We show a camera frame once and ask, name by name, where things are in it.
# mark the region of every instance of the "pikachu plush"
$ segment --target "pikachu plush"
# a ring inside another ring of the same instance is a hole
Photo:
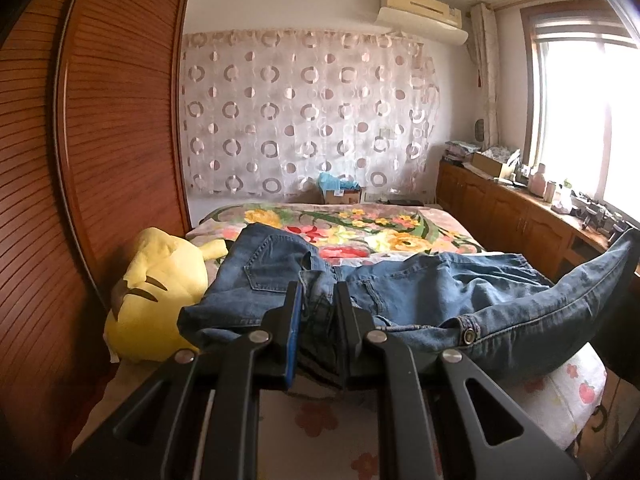
[[[224,240],[196,247],[155,227],[143,230],[111,294],[104,339],[112,360],[164,361],[180,348],[196,350],[178,333],[178,314],[207,290],[204,262],[225,255]]]

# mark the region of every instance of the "jeans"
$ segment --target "jeans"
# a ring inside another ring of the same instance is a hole
[[[640,258],[640,231],[553,285],[520,254],[415,254],[404,262],[332,267],[315,246],[263,225],[246,227],[199,304],[178,317],[182,336],[203,350],[260,325],[282,306],[287,285],[303,284],[298,362],[338,384],[334,285],[380,330],[433,355],[458,348],[494,380],[524,380],[555,370],[597,331],[625,294]]]

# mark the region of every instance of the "wardrobe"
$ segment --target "wardrobe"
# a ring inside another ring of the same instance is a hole
[[[31,478],[55,473],[109,377],[102,327],[136,234],[189,228],[185,6],[31,0],[0,45],[0,463]]]

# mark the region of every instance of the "metal rivet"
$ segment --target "metal rivet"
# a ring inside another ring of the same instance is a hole
[[[440,354],[443,361],[447,363],[459,363],[462,361],[462,354],[453,348],[447,348],[442,354]]]
[[[465,341],[465,344],[470,345],[473,341],[476,340],[476,332],[472,328],[467,328],[464,335],[462,336],[462,339]]]
[[[249,334],[249,339],[253,343],[266,343],[269,338],[269,332],[266,330],[254,330]]]
[[[182,350],[178,350],[175,353],[174,359],[175,362],[180,363],[181,365],[185,365],[193,361],[196,357],[196,354],[193,350],[189,350],[188,348],[183,348]]]
[[[382,330],[372,330],[367,332],[367,340],[370,343],[383,343],[386,341],[386,334]]]

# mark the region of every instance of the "window blind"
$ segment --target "window blind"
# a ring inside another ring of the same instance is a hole
[[[547,41],[597,41],[636,48],[634,40],[613,12],[567,11],[541,14],[533,23],[532,38]]]

